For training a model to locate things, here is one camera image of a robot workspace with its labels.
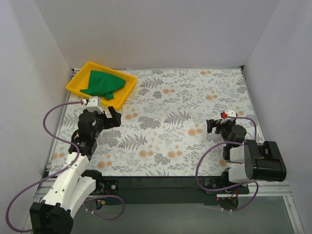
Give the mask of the green t shirt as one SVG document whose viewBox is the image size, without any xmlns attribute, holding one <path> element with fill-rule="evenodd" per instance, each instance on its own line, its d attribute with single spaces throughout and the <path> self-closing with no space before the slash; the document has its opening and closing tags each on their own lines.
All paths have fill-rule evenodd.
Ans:
<svg viewBox="0 0 312 234">
<path fill-rule="evenodd" d="M 114 92 L 122 89 L 126 81 L 120 77 L 105 72 L 90 72 L 87 89 L 81 89 L 80 92 L 90 95 L 104 97 L 106 100 L 114 98 Z"/>
</svg>

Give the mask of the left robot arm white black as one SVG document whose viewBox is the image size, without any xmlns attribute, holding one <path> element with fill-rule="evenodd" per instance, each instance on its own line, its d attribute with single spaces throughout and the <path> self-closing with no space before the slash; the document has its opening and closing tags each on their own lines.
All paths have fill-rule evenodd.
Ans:
<svg viewBox="0 0 312 234">
<path fill-rule="evenodd" d="M 98 179 L 101 173 L 86 167 L 101 132 L 121 125 L 121 114 L 112 106 L 108 110 L 111 117 L 98 107 L 88 107 L 79 115 L 63 168 L 55 174 L 56 180 L 42 201 L 31 205 L 33 233 L 69 234 L 74 217 L 88 195 L 103 191 L 104 184 Z"/>
</svg>

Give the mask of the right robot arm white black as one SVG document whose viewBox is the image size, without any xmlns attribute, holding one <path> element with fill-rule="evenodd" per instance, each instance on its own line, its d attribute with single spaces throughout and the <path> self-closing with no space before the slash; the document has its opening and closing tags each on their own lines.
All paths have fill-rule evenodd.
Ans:
<svg viewBox="0 0 312 234">
<path fill-rule="evenodd" d="M 217 182 L 205 181 L 207 188 L 221 188 L 231 194 L 237 190 L 239 183 L 252 180 L 282 182 L 286 179 L 286 166 L 276 142 L 259 143 L 245 139 L 247 130 L 235 120 L 210 119 L 206 122 L 208 133 L 215 129 L 215 133 L 227 142 L 223 147 L 223 159 L 238 164 L 225 169 Z"/>
</svg>

